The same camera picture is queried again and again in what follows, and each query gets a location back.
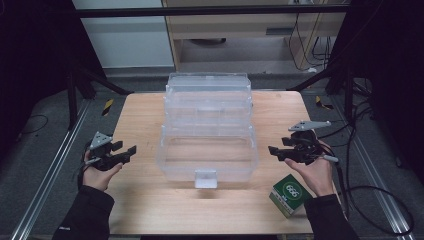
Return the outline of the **green cardboard box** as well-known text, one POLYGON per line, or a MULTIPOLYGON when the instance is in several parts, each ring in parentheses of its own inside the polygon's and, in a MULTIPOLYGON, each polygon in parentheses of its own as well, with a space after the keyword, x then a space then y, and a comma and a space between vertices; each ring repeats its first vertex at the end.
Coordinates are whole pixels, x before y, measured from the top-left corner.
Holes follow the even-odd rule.
POLYGON ((273 185, 269 198, 286 217, 291 217, 312 195, 289 174, 273 185))

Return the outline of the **person's right hand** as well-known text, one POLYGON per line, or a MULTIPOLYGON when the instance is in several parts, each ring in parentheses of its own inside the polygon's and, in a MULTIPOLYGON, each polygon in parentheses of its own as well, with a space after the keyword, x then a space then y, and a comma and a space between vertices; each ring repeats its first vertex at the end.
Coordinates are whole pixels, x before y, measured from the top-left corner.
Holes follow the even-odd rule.
POLYGON ((317 197, 335 193, 332 180, 332 166, 328 160, 318 157, 309 165, 297 163, 290 158, 286 158, 284 162, 301 175, 307 186, 317 197))

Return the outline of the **light wooden desk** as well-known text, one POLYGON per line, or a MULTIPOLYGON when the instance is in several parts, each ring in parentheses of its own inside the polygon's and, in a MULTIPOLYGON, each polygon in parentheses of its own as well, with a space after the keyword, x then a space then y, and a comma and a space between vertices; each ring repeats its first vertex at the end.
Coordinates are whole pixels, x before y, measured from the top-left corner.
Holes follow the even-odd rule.
MULTIPOLYGON (((165 7, 324 5, 348 0, 161 0, 165 7)), ((338 35, 344 13, 290 13, 247 15, 168 16, 166 18, 174 64, 181 68, 186 40, 230 38, 284 38, 297 67, 308 65, 319 37, 338 35)))

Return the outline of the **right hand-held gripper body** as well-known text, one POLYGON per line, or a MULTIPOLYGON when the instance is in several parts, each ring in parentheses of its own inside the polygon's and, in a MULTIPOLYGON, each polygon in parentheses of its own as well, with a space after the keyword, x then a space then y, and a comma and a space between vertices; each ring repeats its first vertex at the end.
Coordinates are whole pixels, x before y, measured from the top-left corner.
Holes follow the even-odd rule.
POLYGON ((306 121, 301 120, 288 128, 291 133, 288 145, 294 147, 296 153, 292 160, 297 163, 311 164, 317 158, 338 163, 339 159, 330 150, 326 150, 324 145, 318 141, 314 130, 317 128, 329 127, 330 121, 306 121))

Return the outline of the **black horizontal frame bar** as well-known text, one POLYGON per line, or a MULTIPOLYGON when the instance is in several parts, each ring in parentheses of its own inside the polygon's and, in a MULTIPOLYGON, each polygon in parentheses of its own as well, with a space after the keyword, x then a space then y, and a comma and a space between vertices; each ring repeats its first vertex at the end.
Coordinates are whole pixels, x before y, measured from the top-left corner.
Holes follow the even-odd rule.
POLYGON ((105 17, 156 17, 156 16, 203 16, 245 14, 290 13, 340 13, 347 12, 349 5, 249 5, 249 6, 195 6, 161 8, 83 9, 70 11, 79 18, 105 17))

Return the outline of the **black curtain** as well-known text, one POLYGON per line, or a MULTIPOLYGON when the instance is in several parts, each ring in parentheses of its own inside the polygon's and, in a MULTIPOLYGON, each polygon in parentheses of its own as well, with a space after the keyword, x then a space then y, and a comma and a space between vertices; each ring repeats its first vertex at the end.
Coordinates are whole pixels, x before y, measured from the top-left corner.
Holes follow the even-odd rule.
POLYGON ((35 104, 66 88, 63 57, 33 12, 74 8, 72 0, 0 0, 0 162, 35 104))
POLYGON ((424 185, 424 0, 351 0, 331 62, 337 91, 346 70, 372 83, 372 104, 424 185))

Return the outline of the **black metal stand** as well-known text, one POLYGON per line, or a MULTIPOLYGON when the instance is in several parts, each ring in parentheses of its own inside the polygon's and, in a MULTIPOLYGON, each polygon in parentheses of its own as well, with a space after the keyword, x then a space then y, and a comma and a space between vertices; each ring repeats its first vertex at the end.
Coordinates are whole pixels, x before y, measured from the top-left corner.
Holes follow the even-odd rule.
POLYGON ((353 72, 348 63, 337 61, 329 63, 327 68, 310 77, 306 81, 288 88, 288 91, 303 91, 308 86, 328 78, 329 81, 325 87, 325 92, 329 95, 335 95, 343 90, 344 92, 344 116, 348 122, 353 121, 353 72))
POLYGON ((84 99, 93 99, 96 96, 96 91, 91 85, 91 81, 99 83, 100 85, 120 95, 131 94, 131 91, 125 90, 109 82, 105 77, 102 77, 99 74, 94 73, 84 67, 81 67, 79 65, 71 67, 66 74, 69 109, 69 130, 73 129, 76 126, 78 120, 76 90, 80 91, 84 99))

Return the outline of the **clear plastic storage box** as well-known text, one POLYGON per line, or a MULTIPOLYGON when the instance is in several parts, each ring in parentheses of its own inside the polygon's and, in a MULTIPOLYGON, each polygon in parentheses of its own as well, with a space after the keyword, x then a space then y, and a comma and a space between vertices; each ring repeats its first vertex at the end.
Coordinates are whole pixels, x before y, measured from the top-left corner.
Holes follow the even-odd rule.
POLYGON ((212 189, 246 182, 259 156, 245 73, 172 73, 156 163, 169 181, 212 189))

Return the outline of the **aluminium floor rail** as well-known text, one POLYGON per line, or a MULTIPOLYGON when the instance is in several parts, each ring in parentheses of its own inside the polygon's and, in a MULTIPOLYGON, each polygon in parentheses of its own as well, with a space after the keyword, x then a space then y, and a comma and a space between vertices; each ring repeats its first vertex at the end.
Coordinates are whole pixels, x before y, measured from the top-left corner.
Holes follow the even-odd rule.
POLYGON ((368 224, 373 226, 375 229, 395 237, 397 240, 416 240, 412 233, 415 226, 414 218, 404 203, 397 199, 396 196, 388 190, 385 182, 376 170, 374 164, 371 162, 363 142, 356 134, 356 119, 353 118, 352 122, 348 122, 344 116, 342 102, 337 97, 331 97, 331 101, 334 103, 334 107, 341 117, 341 120, 344 124, 347 125, 346 132, 348 136, 348 142, 346 144, 345 159, 345 183, 347 196, 344 200, 344 202, 347 204, 347 211, 356 211, 368 224), (351 151, 355 152, 357 161, 361 164, 362 170, 368 181, 368 185, 350 185, 351 174, 349 173, 349 170, 351 151), (390 225, 389 229, 385 229, 384 227, 379 226, 358 207, 352 195, 355 190, 369 190, 374 193, 380 204, 380 208, 385 214, 388 224, 390 225))
POLYGON ((82 124, 87 116, 87 112, 91 105, 90 100, 83 100, 81 109, 77 113, 76 122, 70 128, 61 142, 42 182, 40 183, 37 192, 35 193, 31 203, 27 207, 25 214, 14 229, 9 240, 27 240, 31 230, 51 192, 51 189, 57 179, 57 176, 62 168, 62 165, 71 150, 73 143, 81 129, 82 124))

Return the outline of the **yellow black striped tape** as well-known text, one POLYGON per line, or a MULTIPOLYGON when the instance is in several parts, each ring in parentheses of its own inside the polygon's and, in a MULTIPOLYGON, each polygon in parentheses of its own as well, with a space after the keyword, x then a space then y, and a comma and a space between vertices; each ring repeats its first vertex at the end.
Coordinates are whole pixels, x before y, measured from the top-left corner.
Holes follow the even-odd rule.
POLYGON ((317 107, 323 108, 323 109, 327 109, 327 110, 333 110, 334 107, 331 104, 323 104, 322 100, 319 96, 315 97, 315 103, 317 107))
POLYGON ((108 113, 109 113, 109 111, 110 111, 110 109, 111 109, 111 106, 112 106, 112 104, 113 104, 113 102, 114 102, 114 99, 108 99, 107 101, 106 101, 106 103, 105 103, 105 105, 104 105, 104 108, 103 108, 103 110, 102 110, 102 116, 106 116, 106 115, 108 115, 108 113))

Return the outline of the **person's left hand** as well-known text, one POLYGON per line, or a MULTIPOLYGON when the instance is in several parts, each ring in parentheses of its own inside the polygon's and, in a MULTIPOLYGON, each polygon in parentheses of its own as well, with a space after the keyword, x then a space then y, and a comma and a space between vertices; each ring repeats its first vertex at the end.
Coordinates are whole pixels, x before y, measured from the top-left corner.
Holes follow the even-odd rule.
POLYGON ((100 171, 92 166, 84 166, 82 184, 100 191, 105 191, 108 188, 112 177, 117 174, 122 169, 122 167, 123 164, 118 163, 107 171, 100 171))

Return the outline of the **white cabinet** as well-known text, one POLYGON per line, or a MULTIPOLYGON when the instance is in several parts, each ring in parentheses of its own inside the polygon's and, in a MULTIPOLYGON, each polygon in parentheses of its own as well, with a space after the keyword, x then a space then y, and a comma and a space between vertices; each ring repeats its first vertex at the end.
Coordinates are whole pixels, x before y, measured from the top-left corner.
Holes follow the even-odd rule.
MULTIPOLYGON (((72 0, 77 10, 155 8, 161 0, 72 0)), ((173 67, 163 17, 84 18, 103 68, 173 67)))

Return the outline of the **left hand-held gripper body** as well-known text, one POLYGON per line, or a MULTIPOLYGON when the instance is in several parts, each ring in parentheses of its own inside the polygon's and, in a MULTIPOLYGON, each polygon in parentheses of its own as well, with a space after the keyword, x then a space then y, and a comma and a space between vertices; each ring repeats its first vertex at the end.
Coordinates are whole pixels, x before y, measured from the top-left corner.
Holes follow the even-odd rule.
POLYGON ((113 137, 96 132, 88 144, 89 164, 100 171, 110 170, 116 165, 111 154, 113 137))

